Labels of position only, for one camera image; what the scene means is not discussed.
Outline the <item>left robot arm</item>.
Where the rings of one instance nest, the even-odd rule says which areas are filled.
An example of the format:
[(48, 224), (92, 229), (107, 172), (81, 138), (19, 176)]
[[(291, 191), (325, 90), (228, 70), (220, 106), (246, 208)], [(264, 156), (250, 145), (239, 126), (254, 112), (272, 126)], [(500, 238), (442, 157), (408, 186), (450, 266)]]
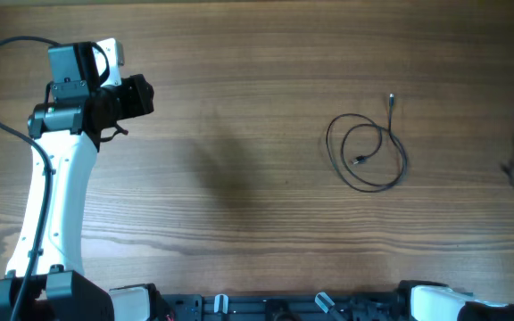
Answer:
[(50, 42), (53, 74), (28, 119), (33, 157), (19, 241), (0, 279), (0, 320), (154, 320), (164, 306), (149, 284), (106, 291), (86, 279), (81, 231), (87, 184), (103, 131), (153, 111), (144, 76), (123, 78), (119, 41)]

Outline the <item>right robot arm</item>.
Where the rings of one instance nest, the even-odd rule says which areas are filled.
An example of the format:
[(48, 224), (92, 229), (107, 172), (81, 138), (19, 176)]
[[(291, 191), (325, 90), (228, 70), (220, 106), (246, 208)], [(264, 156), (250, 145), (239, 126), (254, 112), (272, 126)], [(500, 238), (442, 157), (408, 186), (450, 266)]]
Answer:
[(479, 300), (447, 284), (404, 280), (397, 291), (409, 320), (514, 321), (514, 304)]

